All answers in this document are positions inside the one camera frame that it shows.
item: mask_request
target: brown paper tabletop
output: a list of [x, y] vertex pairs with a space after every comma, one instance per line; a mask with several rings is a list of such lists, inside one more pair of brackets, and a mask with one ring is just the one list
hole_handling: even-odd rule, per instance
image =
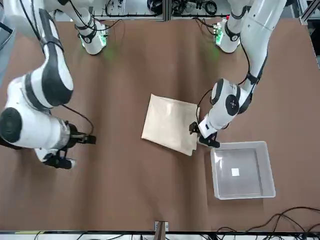
[[[279, 22], [253, 103], [218, 135], [267, 142], [276, 197], [248, 200], [214, 197], [208, 148], [189, 157], [141, 140], [151, 93], [198, 103], [219, 77], [242, 81], [248, 65], [241, 47], [222, 53], [194, 20], [125, 21], [110, 31], [108, 48], [90, 56], [71, 22], [57, 26], [74, 82], [68, 105], [93, 121], [97, 144], [69, 151], [78, 163], [72, 170], [43, 165], [31, 149], [1, 146], [0, 230], [151, 231], [157, 220], [168, 221], [170, 231], [245, 230], [290, 207], [320, 207], [320, 72], [297, 19]], [[1, 107], [9, 81], [43, 60], [37, 42], [17, 36]], [[201, 116], [209, 109], [206, 98]], [[89, 131], [63, 107], [53, 113]], [[320, 221], [300, 210], [291, 216], [303, 226]], [[285, 220], [279, 230], [293, 231]]]

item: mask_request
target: clear plastic bin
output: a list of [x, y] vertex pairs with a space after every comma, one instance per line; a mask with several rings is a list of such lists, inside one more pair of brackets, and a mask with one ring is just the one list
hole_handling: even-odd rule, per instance
[[265, 141], [221, 143], [211, 150], [214, 195], [221, 200], [276, 196]]

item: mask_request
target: black cable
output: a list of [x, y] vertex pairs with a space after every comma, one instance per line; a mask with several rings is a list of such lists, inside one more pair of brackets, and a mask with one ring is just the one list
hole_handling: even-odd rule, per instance
[[38, 36], [40, 38], [40, 33], [39, 33], [39, 28], [38, 28], [38, 24], [37, 24], [37, 19], [36, 19], [36, 13], [35, 13], [35, 0], [31, 0], [31, 11], [32, 11], [32, 15], [33, 15], [33, 20], [34, 20], [34, 25], [35, 25], [35, 29], [36, 32], [38, 33]]
[[213, 31], [210, 31], [209, 27], [208, 26], [205, 26], [206, 29], [208, 30], [208, 32], [213, 36], [214, 35], [214, 32]]
[[192, 19], [195, 19], [196, 21], [199, 21], [202, 25], [205, 25], [208, 28], [211, 28], [211, 29], [214, 28], [214, 26], [212, 26], [210, 24], [207, 24], [206, 22], [202, 21], [199, 17], [193, 17]]
[[[217, 4], [212, 0], [202, 2], [201, 4], [204, 4], [204, 3], [205, 3], [204, 10], [206, 11], [206, 13], [209, 14], [210, 16], [214, 16], [218, 10]], [[214, 11], [211, 11], [208, 5], [212, 5], [215, 8]]]
[[3, 30], [5, 30], [6, 32], [8, 32], [9, 34], [13, 33], [13, 30], [8, 27], [7, 25], [3, 24], [2, 22], [0, 22], [0, 28], [2, 28]]
[[72, 109], [71, 107], [68, 107], [68, 106], [66, 106], [64, 104], [62, 104], [61, 106], [63, 106], [64, 108], [70, 110], [71, 112], [74, 112], [75, 114], [78, 114], [79, 116], [81, 116], [85, 120], [87, 120], [87, 122], [91, 125], [91, 130], [90, 130], [89, 134], [87, 134], [87, 135], [91, 135], [94, 132], [94, 129], [95, 129], [94, 124], [85, 115], [81, 114], [80, 112], [78, 112], [78, 111], [76, 111], [76, 110]]
[[84, 231], [83, 233], [80, 234], [80, 236], [76, 239], [79, 240], [84, 234], [88, 233], [87, 231]]
[[[286, 219], [292, 221], [294, 224], [296, 224], [299, 228], [302, 229], [302, 231], [303, 231], [304, 233], [307, 233], [307, 236], [308, 236], [308, 234], [309, 234], [308, 231], [306, 232], [305, 229], [304, 229], [299, 223], [297, 223], [295, 220], [293, 220], [292, 218], [290, 218], [290, 217], [288, 217], [287, 215], [285, 215], [285, 213], [290, 212], [290, 211], [292, 211], [292, 210], [297, 210], [297, 209], [305, 209], [305, 210], [310, 210], [310, 211], [314, 211], [314, 212], [320, 213], [320, 209], [317, 209], [317, 208], [314, 208], [314, 207], [296, 206], [296, 207], [291, 207], [291, 208], [289, 208], [289, 209], [287, 209], [287, 210], [285, 210], [285, 211], [283, 211], [283, 212], [281, 212], [281, 213], [276, 213], [276, 214], [274, 214], [266, 223], [264, 223], [264, 224], [262, 224], [262, 225], [250, 227], [248, 230], [243, 231], [243, 232], [237, 232], [236, 230], [234, 230], [234, 229], [232, 229], [232, 228], [230, 228], [230, 227], [220, 227], [220, 228], [217, 230], [217, 232], [220, 231], [220, 230], [222, 230], [222, 229], [228, 229], [228, 230], [231, 230], [231, 231], [232, 231], [234, 234], [236, 234], [236, 235], [245, 235], [246, 233], [248, 233], [248, 232], [250, 232], [250, 231], [252, 231], [252, 230], [254, 230], [254, 229], [259, 229], [259, 228], [263, 228], [263, 227], [267, 226], [274, 218], [278, 217], [278, 219], [277, 219], [277, 221], [276, 221], [276, 224], [275, 224], [275, 226], [274, 226], [274, 228], [273, 228], [273, 231], [272, 231], [272, 233], [274, 233], [274, 232], [276, 231], [276, 229], [277, 229], [277, 226], [278, 226], [278, 223], [279, 223], [280, 218], [283, 217], [283, 218], [286, 218]], [[311, 231], [313, 228], [318, 227], [318, 226], [320, 226], [320, 223], [317, 223], [317, 224], [313, 225], [313, 226], [310, 227], [309, 229], [310, 229], [310, 231]], [[268, 239], [268, 240], [269, 240], [269, 239], [271, 239], [271, 238], [272, 238], [272, 236], [267, 236], [267, 238], [265, 238], [265, 239]], [[302, 238], [300, 238], [299, 236], [295, 236], [295, 239], [300, 239], [300, 240], [301, 240]]]
[[[90, 232], [85, 231], [85, 232], [81, 233], [81, 235], [76, 240], [79, 240], [84, 234], [88, 234], [88, 233], [90, 233]], [[114, 239], [118, 239], [118, 238], [120, 238], [122, 236], [124, 236], [124, 234], [119, 235], [119, 236], [115, 236], [115, 237], [112, 237], [112, 238], [108, 238], [106, 240], [114, 240]]]
[[40, 35], [39, 35], [39, 33], [36, 31], [34, 25], [32, 24], [32, 21], [30, 20], [28, 14], [27, 14], [26, 8], [25, 8], [22, 0], [19, 0], [19, 2], [20, 2], [20, 5], [21, 5], [22, 10], [23, 10], [23, 12], [24, 12], [24, 15], [25, 15], [26, 19], [28, 20], [29, 24], [31, 25], [31, 28], [32, 28], [32, 30], [33, 30], [36, 38], [38, 39], [38, 41], [40, 41]]
[[206, 91], [206, 93], [202, 96], [201, 100], [199, 101], [198, 105], [196, 106], [195, 116], [196, 116], [196, 120], [197, 120], [198, 124], [200, 123], [200, 122], [199, 122], [199, 117], [198, 117], [198, 109], [199, 109], [199, 106], [200, 106], [202, 100], [205, 98], [205, 96], [206, 96], [209, 92], [211, 92], [211, 91], [212, 91], [212, 88], [211, 88], [210, 90]]
[[[246, 57], [246, 60], [247, 60], [247, 62], [248, 62], [248, 72], [247, 72], [247, 73], [249, 73], [249, 72], [250, 72], [250, 61], [249, 61], [249, 57], [248, 57], [248, 55], [247, 55], [247, 52], [246, 52], [244, 46], [242, 45], [241, 37], [240, 37], [240, 44], [241, 44], [241, 47], [242, 47], [242, 49], [243, 49], [244, 55], [245, 55], [245, 57]], [[246, 79], [247, 79], [247, 76], [245, 76], [245, 78], [244, 78], [241, 82], [239, 82], [238, 85], [243, 84], [243, 83], [246, 81]]]
[[230, 122], [225, 127], [221, 128], [221, 129], [225, 130], [225, 129], [227, 129], [229, 127], [229, 125], [230, 125]]
[[73, 10], [75, 11], [75, 14], [78, 16], [78, 18], [79, 18], [80, 21], [82, 22], [82, 24], [83, 24], [85, 27], [87, 27], [88, 29], [95, 30], [95, 31], [98, 31], [98, 32], [102, 32], [102, 31], [105, 31], [105, 30], [108, 30], [108, 29], [112, 28], [112, 27], [113, 27], [114, 25], [116, 25], [119, 21], [122, 21], [122, 19], [118, 19], [118, 20], [115, 21], [111, 26], [108, 26], [108, 27], [106, 27], [105, 29], [95, 29], [95, 28], [89, 26], [88, 24], [86, 24], [86, 23], [83, 21], [80, 12], [78, 12], [78, 10], [76, 9], [76, 7], [75, 7], [74, 4], [72, 3], [72, 1], [69, 0], [69, 2], [70, 2], [70, 4], [71, 4]]
[[42, 232], [42, 231], [38, 231], [38, 232], [37, 232], [37, 234], [36, 234], [35, 237], [34, 237], [34, 240], [37, 239], [38, 235], [39, 235], [41, 232]]
[[318, 227], [318, 226], [320, 226], [320, 223], [317, 223], [317, 224], [311, 226], [311, 227], [307, 230], [307, 232], [308, 232], [308, 233], [311, 232], [312, 229], [314, 229], [314, 228], [316, 228], [316, 227]]
[[124, 234], [119, 235], [119, 236], [115, 236], [115, 237], [112, 237], [112, 238], [108, 238], [107, 240], [114, 240], [114, 239], [118, 239], [118, 238], [121, 238], [122, 236], [124, 236]]

